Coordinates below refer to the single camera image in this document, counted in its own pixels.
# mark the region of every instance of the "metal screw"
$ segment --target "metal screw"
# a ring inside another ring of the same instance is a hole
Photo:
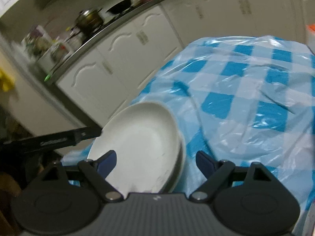
[[[105,194],[105,197],[109,200],[117,200],[121,198],[121,194],[119,192],[108,192]]]
[[[208,197],[208,195],[204,192],[194,192],[192,197],[196,200],[204,200]]]

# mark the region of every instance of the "cooking pot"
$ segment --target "cooking pot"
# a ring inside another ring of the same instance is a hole
[[[76,26],[85,34],[91,34],[95,29],[104,24],[102,17],[99,15],[101,9],[89,9],[81,11],[75,20]]]

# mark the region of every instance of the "blue and white checkered tablecloth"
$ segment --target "blue and white checkered tablecloth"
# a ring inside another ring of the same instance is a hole
[[[236,165],[263,163],[301,206],[315,196],[315,56],[272,36],[201,38],[148,83],[133,103],[163,102],[177,119],[187,156],[175,188],[189,195],[206,179],[199,150]]]

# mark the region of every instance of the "frying pan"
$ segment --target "frying pan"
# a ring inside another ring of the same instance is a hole
[[[117,15],[125,11],[126,9],[129,9],[131,7],[131,0],[123,0],[119,2],[118,4],[111,7],[108,12],[111,14]]]

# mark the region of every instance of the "kitchen countertop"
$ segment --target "kitchen countertop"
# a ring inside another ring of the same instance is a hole
[[[78,50],[76,50],[66,61],[57,64],[50,74],[50,78],[46,81],[48,85],[56,82],[72,65],[76,62],[84,53],[89,51],[89,49],[95,45],[97,42],[102,40],[106,37],[109,33],[114,31],[117,27],[121,26],[122,24],[126,23],[136,15],[140,14],[141,12],[149,9],[150,7],[162,2],[164,0],[152,0],[147,3],[144,3],[132,11],[126,13],[122,17],[118,18],[112,24],[95,34],[90,40],[84,43]]]

